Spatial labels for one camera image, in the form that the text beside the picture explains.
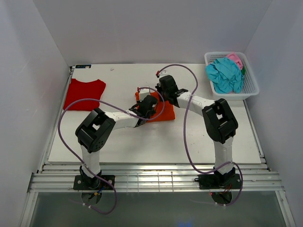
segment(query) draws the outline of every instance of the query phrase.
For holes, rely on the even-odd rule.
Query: orange-red fabric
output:
[[[139,93],[136,92],[135,95],[136,95],[136,100],[139,101]],[[161,98],[159,97],[157,92],[152,92],[151,96],[154,96],[158,100],[158,104],[156,107],[156,114],[152,116],[152,118],[154,118],[155,116],[158,116],[158,114],[161,112],[161,110],[163,108],[163,102],[161,101]],[[176,116],[175,116],[175,112],[174,112],[174,106],[172,104],[170,104],[168,101],[166,101],[163,113],[159,117],[157,117],[155,120],[151,120],[148,122],[172,121],[175,119],[176,119]]]
[[[106,83],[104,83],[99,79],[88,83],[80,82],[77,81],[76,79],[71,79],[71,83],[68,87],[63,110],[65,110],[66,107],[72,102],[82,98],[100,99],[105,89],[105,86]],[[83,101],[71,106],[69,110],[92,111],[93,109],[98,107],[99,107],[98,102]]]

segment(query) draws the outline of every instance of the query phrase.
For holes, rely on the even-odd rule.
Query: white table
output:
[[[82,82],[100,79],[107,86],[101,100],[123,109],[135,104],[137,87],[154,87],[158,81],[157,70],[167,64],[99,64],[90,69],[75,69],[72,78]],[[204,64],[186,64],[197,76],[199,87],[196,95],[212,99]],[[170,67],[168,73],[175,78],[178,88],[189,91],[195,87],[195,80],[184,68]],[[260,163],[259,152],[244,103],[230,101],[229,105],[239,123],[233,142],[233,160],[242,164]],[[114,109],[100,105],[103,111]],[[102,163],[188,163],[183,143],[183,109],[175,107],[176,119],[170,122],[152,122],[139,128],[112,131],[100,153]],[[81,156],[81,149],[75,130],[89,112],[69,111],[62,121],[62,133],[66,142]],[[187,117],[187,143],[195,163],[214,163],[214,145],[208,137],[201,116],[189,112]],[[48,158],[50,163],[79,163],[78,159],[62,144],[56,132]]]

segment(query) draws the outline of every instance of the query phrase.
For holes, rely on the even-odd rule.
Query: metal frame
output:
[[[57,116],[48,143],[44,149],[43,159],[37,174],[33,174],[29,188],[26,205],[23,211],[20,226],[29,226],[39,192],[78,192],[72,189],[74,177],[79,174],[80,164],[51,164],[48,157],[55,137],[57,123],[64,105],[64,97],[67,94],[74,67],[71,71],[62,94],[62,101],[58,107]],[[264,153],[258,139],[248,106],[244,101],[245,109],[249,117],[251,129],[259,150],[260,164],[240,165],[243,172],[244,191],[275,191],[282,211],[285,223],[288,227],[295,226],[290,212],[284,188],[278,172],[268,169]],[[116,175],[115,188],[117,192],[200,192],[198,183],[194,182],[197,172],[191,165],[159,165],[159,164],[101,164],[103,174]],[[209,171],[213,165],[197,165],[202,171]]]

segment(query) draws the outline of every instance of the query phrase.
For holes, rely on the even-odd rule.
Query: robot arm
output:
[[[132,115],[149,119],[156,112],[154,110],[158,100],[146,96],[144,100],[128,110]],[[99,157],[100,150],[105,145],[112,130],[120,128],[135,128],[146,123],[145,120],[122,112],[103,112],[94,109],[76,129],[78,143],[82,150],[82,158],[86,166],[96,175],[101,175]],[[100,181],[87,168],[80,167],[82,181],[91,189],[99,186]]]
[[[186,89],[178,89],[171,75],[161,76],[156,88],[165,101],[169,101],[170,104],[179,108],[187,108],[191,93]],[[238,128],[238,122],[227,101],[224,99],[213,101],[193,96],[189,110],[204,118],[207,133],[214,141],[214,167],[217,168],[223,163],[232,162],[232,141]],[[232,163],[215,172],[222,183],[226,182],[234,173],[235,168]]]

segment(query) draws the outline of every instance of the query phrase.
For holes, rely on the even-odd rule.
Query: cable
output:
[[[171,67],[171,66],[180,66],[180,67],[183,67],[183,68],[187,69],[187,70],[194,76],[195,81],[196,81],[196,86],[195,86],[194,90],[192,91],[191,96],[189,97],[189,100],[188,100],[188,104],[187,104],[187,107],[186,107],[186,110],[185,110],[185,114],[184,114],[184,121],[183,121],[183,140],[184,140],[184,147],[185,147],[185,151],[186,151],[186,155],[187,155],[187,157],[188,157],[188,160],[189,160],[189,162],[190,162],[190,164],[191,164],[191,166],[193,167],[194,170],[196,170],[198,173],[204,174],[204,175],[213,173],[213,172],[217,171],[218,169],[222,168],[223,166],[228,165],[228,164],[230,164],[230,163],[233,163],[233,164],[236,165],[236,167],[238,168],[238,170],[239,170],[239,172],[240,172],[240,176],[241,176],[241,187],[240,187],[240,190],[239,190],[239,193],[238,193],[237,197],[236,197],[231,203],[226,204],[226,206],[232,205],[232,204],[234,204],[235,201],[239,198],[239,196],[240,196],[240,194],[241,194],[241,192],[242,192],[242,188],[243,188],[243,175],[242,175],[242,172],[241,172],[241,170],[240,170],[240,167],[239,167],[239,165],[236,164],[235,162],[225,162],[225,163],[223,163],[222,165],[218,166],[217,168],[215,168],[215,169],[213,169],[213,170],[210,170],[210,171],[207,171],[207,172],[202,172],[202,171],[200,171],[200,170],[198,170],[198,169],[196,168],[195,164],[194,164],[193,161],[191,160],[191,157],[190,157],[190,154],[189,154],[189,151],[188,151],[188,147],[187,147],[187,140],[186,140],[186,120],[187,120],[187,114],[188,114],[188,111],[189,111],[189,107],[190,107],[191,100],[192,100],[192,98],[193,98],[194,93],[195,93],[196,90],[198,89],[198,79],[197,79],[196,75],[194,74],[194,72],[193,72],[189,67],[187,67],[187,66],[185,66],[185,65],[181,65],[181,64],[171,64],[171,65],[167,65],[167,66],[163,67],[161,70],[159,70],[159,71],[157,72],[156,75],[158,75],[158,74],[159,74],[160,72],[162,72],[164,69],[166,69],[166,68],[168,68],[168,67]]]
[[[115,203],[114,203],[112,209],[110,209],[110,210],[107,211],[107,212],[100,211],[99,209],[97,209],[97,208],[95,208],[95,207],[93,207],[93,206],[90,206],[90,205],[88,205],[88,204],[86,204],[86,203],[79,203],[79,202],[75,202],[75,201],[72,201],[72,202],[77,203],[77,204],[86,205],[86,206],[88,206],[89,208],[92,208],[92,209],[94,209],[95,211],[99,212],[100,214],[110,214],[110,213],[116,208],[117,201],[118,201],[118,197],[117,197],[117,191],[116,191],[116,189],[114,188],[114,186],[113,186],[110,182],[108,182],[107,180],[105,180],[105,179],[99,177],[98,175],[94,174],[94,173],[86,166],[86,164],[84,163],[83,159],[82,159],[79,155],[77,155],[76,152],[73,151],[73,149],[71,149],[71,147],[65,142],[65,140],[64,140],[64,138],[63,138],[63,136],[62,136],[62,133],[61,133],[61,121],[62,121],[63,116],[64,116],[65,113],[68,111],[68,109],[69,109],[71,106],[75,105],[76,103],[83,102],[83,101],[96,101],[96,102],[100,102],[100,103],[103,103],[103,104],[105,104],[105,105],[108,105],[108,106],[110,106],[110,107],[112,107],[112,108],[114,108],[114,109],[117,109],[117,110],[119,110],[119,111],[121,111],[121,112],[123,112],[123,113],[125,113],[125,114],[129,114],[129,115],[131,115],[131,116],[133,116],[133,117],[135,117],[135,118],[139,118],[139,119],[141,119],[141,120],[150,121],[150,120],[154,120],[154,119],[156,119],[157,117],[159,117],[159,116],[163,113],[164,108],[165,108],[165,101],[164,101],[163,96],[162,96],[156,89],[151,88],[151,87],[139,87],[138,89],[139,89],[139,90],[140,90],[140,89],[149,89],[149,90],[155,91],[155,92],[158,93],[159,97],[162,99],[162,101],[163,101],[162,110],[161,110],[161,112],[160,112],[157,116],[155,116],[154,118],[147,119],[147,118],[139,117],[139,116],[134,115],[134,114],[132,114],[132,113],[128,113],[127,111],[125,111],[125,110],[123,110],[123,109],[121,109],[121,108],[119,108],[119,107],[117,107],[117,106],[111,105],[111,104],[109,104],[109,103],[107,103],[107,102],[104,102],[104,101],[101,101],[101,100],[98,100],[98,99],[94,99],[94,98],[83,98],[83,99],[79,99],[79,100],[77,100],[77,101],[74,101],[74,102],[72,102],[71,104],[69,104],[69,105],[66,107],[66,109],[63,111],[63,113],[60,115],[59,121],[58,121],[58,134],[59,134],[59,137],[60,137],[62,143],[65,145],[65,147],[66,147],[74,156],[77,157],[77,159],[79,159],[79,161],[86,167],[86,169],[87,169],[93,176],[95,176],[95,177],[98,178],[99,180],[103,181],[104,183],[108,184],[108,185],[114,190],[114,193],[115,193]]]

